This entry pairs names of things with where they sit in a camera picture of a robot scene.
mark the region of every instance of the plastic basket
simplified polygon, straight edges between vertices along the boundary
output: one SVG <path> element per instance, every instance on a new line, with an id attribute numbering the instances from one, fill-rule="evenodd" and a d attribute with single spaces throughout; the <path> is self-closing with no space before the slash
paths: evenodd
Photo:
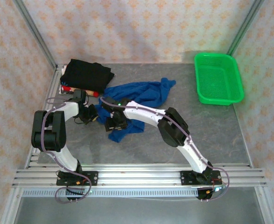
<path id="1" fill-rule="evenodd" d="M 199 53 L 195 56 L 195 72 L 201 103 L 230 105 L 244 98 L 238 65 L 233 57 Z"/>

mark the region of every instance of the black cloth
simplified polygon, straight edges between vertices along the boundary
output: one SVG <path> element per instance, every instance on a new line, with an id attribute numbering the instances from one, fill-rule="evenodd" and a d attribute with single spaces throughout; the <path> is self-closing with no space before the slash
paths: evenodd
<path id="1" fill-rule="evenodd" d="M 104 93 L 105 88 L 114 77 L 111 69 L 99 63 L 89 63 L 71 59 L 61 76 L 61 85 L 82 90 Z"/>

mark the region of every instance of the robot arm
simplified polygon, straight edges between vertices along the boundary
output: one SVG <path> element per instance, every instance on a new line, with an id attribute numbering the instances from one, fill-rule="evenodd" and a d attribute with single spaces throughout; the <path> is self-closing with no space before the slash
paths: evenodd
<path id="1" fill-rule="evenodd" d="M 46 127 L 52 126 L 52 129 L 47 129 L 44 132 L 45 149 L 51 151 L 53 155 L 49 155 L 51 157 L 54 156 L 62 164 L 63 167 L 60 168 L 60 172 L 66 175 L 66 179 L 70 177 L 70 174 L 64 168 L 80 174 L 83 171 L 80 162 L 71 155 L 66 146 L 65 122 L 71 117 L 80 118 L 83 122 L 86 122 L 95 119 L 97 116 L 94 106 L 86 107 L 84 105 L 85 96 L 85 91 L 75 90 L 74 97 L 66 101 L 63 107 L 51 112 L 46 119 Z M 106 131 L 126 128 L 127 119 L 140 120 L 157 127 L 164 142 L 180 150 L 190 163 L 193 171 L 192 174 L 190 174 L 192 177 L 188 178 L 188 182 L 195 185 L 210 184 L 212 178 L 215 176 L 211 164 L 196 148 L 188 131 L 188 125 L 174 108 L 170 107 L 167 110 L 158 110 L 142 106 L 129 99 L 123 99 L 119 102 L 112 98 L 105 98 L 101 106 L 111 114 L 111 117 L 106 120 Z M 31 137 L 32 146 L 40 150 L 42 150 L 41 130 L 45 113 L 46 111 L 37 111 L 35 113 Z M 178 124 L 180 128 L 177 128 L 177 125 L 169 122 L 168 118 Z"/>
<path id="2" fill-rule="evenodd" d="M 81 165 L 79 161 L 74 158 L 66 146 L 66 128 L 65 122 L 72 118 L 80 118 L 83 122 L 89 122 L 96 118 L 97 113 L 94 105 L 85 107 L 86 93 L 77 90 L 74 97 L 65 102 L 65 106 L 56 109 L 50 113 L 46 120 L 46 127 L 51 126 L 52 129 L 44 132 L 44 145 L 50 157 L 53 156 L 62 164 L 60 171 L 67 172 L 68 170 L 81 172 Z M 34 115 L 31 143 L 35 148 L 41 147 L 41 130 L 42 120 L 46 111 L 36 111 Z"/>
<path id="3" fill-rule="evenodd" d="M 192 169 L 195 172 L 202 173 L 206 170 L 206 163 L 208 161 L 207 161 L 206 158 L 204 158 L 201 155 L 201 153 L 198 151 L 197 147 L 195 146 L 195 144 L 193 143 L 192 140 L 190 140 L 190 142 L 187 142 L 187 140 L 184 140 L 184 142 L 182 142 L 181 144 L 175 144 L 175 142 L 169 142 L 169 138 L 167 138 L 167 136 L 165 134 L 163 134 L 165 129 L 167 129 L 166 125 L 168 124 L 168 122 L 163 120 L 163 116 L 159 115 L 159 114 L 166 114 L 167 113 L 166 110 L 158 110 L 158 109 L 142 106 L 142 105 L 140 105 L 140 104 L 138 104 L 134 101 L 131 101 L 131 102 L 127 103 L 127 106 L 135 107 L 135 108 L 129 108 L 129 109 L 125 109 L 123 111 L 126 118 L 140 120 L 140 121 L 143 121 L 147 124 L 150 124 L 150 125 L 153 125 L 153 126 L 159 128 L 164 141 L 167 144 L 169 144 L 173 147 L 176 147 L 183 154 L 183 156 L 186 158 L 186 160 L 190 163 L 190 166 L 192 167 Z M 158 114 L 154 114 L 152 112 L 145 111 L 145 110 L 138 110 L 137 109 L 138 107 L 150 109 L 152 111 L 157 112 Z M 195 150 L 197 150 L 197 154 L 199 154 L 200 157 L 198 157 L 198 155 L 194 152 L 191 145 L 193 145 Z"/>

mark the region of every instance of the mounting plate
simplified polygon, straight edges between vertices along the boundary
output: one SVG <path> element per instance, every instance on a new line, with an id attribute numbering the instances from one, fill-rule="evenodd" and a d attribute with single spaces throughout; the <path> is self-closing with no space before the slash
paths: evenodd
<path id="1" fill-rule="evenodd" d="M 97 186 L 98 184 L 98 171 L 82 171 L 83 175 L 87 176 L 90 181 L 92 186 Z M 82 181 L 84 178 L 73 175 L 71 173 L 65 173 L 65 172 L 58 172 L 58 178 L 56 185 L 57 186 L 78 186 L 76 184 L 77 181 Z M 85 181 L 83 183 L 84 186 L 89 186 L 88 181 Z"/>
<path id="2" fill-rule="evenodd" d="M 202 183 L 200 183 L 198 180 L 196 180 L 194 172 L 193 171 L 180 171 L 180 180 L 182 185 L 200 185 L 202 186 Z M 211 178 L 210 181 L 207 181 L 205 185 L 222 185 L 222 177 L 221 173 L 218 170 L 213 170 L 211 172 Z"/>

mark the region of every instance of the blue towel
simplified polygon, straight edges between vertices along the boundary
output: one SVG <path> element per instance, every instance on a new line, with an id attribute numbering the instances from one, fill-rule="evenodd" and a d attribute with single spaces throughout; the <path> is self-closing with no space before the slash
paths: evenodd
<path id="1" fill-rule="evenodd" d="M 104 97 L 109 96 L 115 100 L 128 98 L 144 106 L 159 107 L 166 101 L 171 87 L 175 84 L 175 80 L 170 81 L 167 78 L 162 78 L 161 82 L 128 83 L 105 89 Z M 101 100 L 99 99 L 99 105 L 95 105 L 99 115 L 97 121 L 104 124 L 106 118 L 110 117 L 110 113 L 103 109 L 100 104 Z M 144 127 L 144 122 L 130 120 L 127 129 L 112 131 L 109 134 L 109 139 L 120 142 L 129 133 L 143 132 Z"/>

